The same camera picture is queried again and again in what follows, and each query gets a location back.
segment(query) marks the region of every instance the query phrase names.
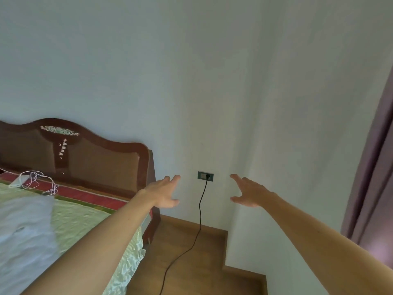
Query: white cable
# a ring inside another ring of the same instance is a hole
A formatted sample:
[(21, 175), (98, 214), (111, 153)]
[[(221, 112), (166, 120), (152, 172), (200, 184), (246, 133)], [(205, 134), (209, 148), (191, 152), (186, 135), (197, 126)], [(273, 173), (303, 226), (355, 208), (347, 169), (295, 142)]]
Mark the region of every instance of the white cable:
[[(1, 168), (0, 168), (0, 170), (4, 171), (6, 173), (15, 174), (15, 173), (6, 171)], [(25, 183), (22, 183), (22, 181), (20, 179), (23, 174), (27, 174), (27, 173), (29, 173), (29, 175), (30, 175), (30, 182), (25, 184)], [(19, 178), (19, 183), (20, 183), (20, 186), (22, 189), (37, 188), (40, 185), (40, 183), (37, 181), (38, 178), (48, 178), (49, 180), (51, 180), (51, 182), (52, 182), (51, 188), (49, 190), (43, 192), (42, 195), (55, 195), (57, 193), (57, 188), (59, 187), (59, 185), (56, 184), (51, 177), (45, 176), (41, 171), (25, 171), (25, 172), (20, 173), (18, 178)]]

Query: green outlet plate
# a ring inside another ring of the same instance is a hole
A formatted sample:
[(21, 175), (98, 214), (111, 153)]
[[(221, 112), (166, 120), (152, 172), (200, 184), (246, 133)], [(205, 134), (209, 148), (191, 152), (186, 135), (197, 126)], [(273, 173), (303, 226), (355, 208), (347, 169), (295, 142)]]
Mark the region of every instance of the green outlet plate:
[(214, 174), (212, 174), (212, 173), (207, 173), (207, 172), (201, 172), (201, 171), (198, 171), (198, 179), (206, 180), (206, 175), (207, 175), (207, 174), (210, 175), (208, 181), (213, 181)]

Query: forearm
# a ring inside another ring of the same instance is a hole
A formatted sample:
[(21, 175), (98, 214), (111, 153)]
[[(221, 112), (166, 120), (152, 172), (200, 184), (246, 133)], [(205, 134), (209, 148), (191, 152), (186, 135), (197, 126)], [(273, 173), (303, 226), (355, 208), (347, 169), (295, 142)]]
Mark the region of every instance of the forearm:
[(337, 231), (275, 193), (259, 203), (278, 223), (331, 295), (391, 294), (393, 271)]
[(64, 253), (22, 294), (101, 295), (154, 203), (140, 191)]

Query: hand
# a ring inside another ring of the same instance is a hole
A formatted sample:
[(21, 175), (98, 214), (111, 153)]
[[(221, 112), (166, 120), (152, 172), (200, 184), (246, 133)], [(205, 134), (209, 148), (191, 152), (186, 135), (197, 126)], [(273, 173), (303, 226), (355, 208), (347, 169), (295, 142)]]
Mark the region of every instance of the hand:
[(261, 198), (272, 193), (263, 185), (260, 185), (246, 177), (240, 178), (237, 174), (232, 174), (230, 177), (235, 180), (237, 186), (242, 192), (241, 197), (231, 197), (231, 201), (233, 203), (242, 204), (247, 207), (257, 207), (261, 205)]
[(172, 199), (172, 193), (180, 180), (180, 175), (171, 178), (165, 176), (164, 179), (150, 183), (141, 190), (144, 197), (152, 199), (154, 206), (158, 208), (173, 208), (179, 205), (179, 200)]

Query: wooden baseboard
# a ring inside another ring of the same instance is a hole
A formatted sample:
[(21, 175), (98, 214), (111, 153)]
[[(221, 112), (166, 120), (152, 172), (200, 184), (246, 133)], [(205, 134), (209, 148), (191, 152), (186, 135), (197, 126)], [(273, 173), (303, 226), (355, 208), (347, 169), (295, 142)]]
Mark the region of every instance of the wooden baseboard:
[[(162, 215), (162, 214), (161, 214), (161, 220), (165, 221), (167, 223), (171, 223), (173, 225), (178, 225), (178, 226), (187, 227), (187, 228), (194, 229), (194, 230), (199, 230), (199, 223), (193, 223), (191, 221), (185, 221), (183, 219), (173, 218), (172, 216), (167, 216), (167, 215)], [(226, 235), (228, 235), (228, 231), (213, 228), (213, 227), (208, 227), (205, 225), (202, 225), (201, 232), (208, 233), (208, 234), (215, 235), (215, 236), (222, 236), (222, 237), (225, 237)]]
[[(173, 218), (171, 216), (162, 215), (162, 214), (161, 214), (161, 220), (165, 221), (167, 223), (171, 223), (173, 225), (187, 227), (187, 228), (194, 229), (194, 230), (199, 230), (199, 223), (193, 223), (191, 221), (186, 221), (186, 220), (179, 219), (179, 218)], [(225, 265), (226, 243), (228, 240), (228, 231), (202, 225), (201, 232), (216, 235), (216, 236), (222, 236), (225, 238), (224, 258), (223, 258), (223, 262), (222, 262), (222, 270), (223, 271), (238, 275), (240, 277), (246, 277), (246, 278), (259, 280), (262, 284), (261, 285), (262, 295), (268, 295), (266, 276), (264, 276), (263, 274), (259, 274), (259, 273), (255, 273), (255, 272), (251, 272), (251, 271), (247, 271), (247, 270), (234, 268), (234, 267), (230, 267), (230, 266)]]

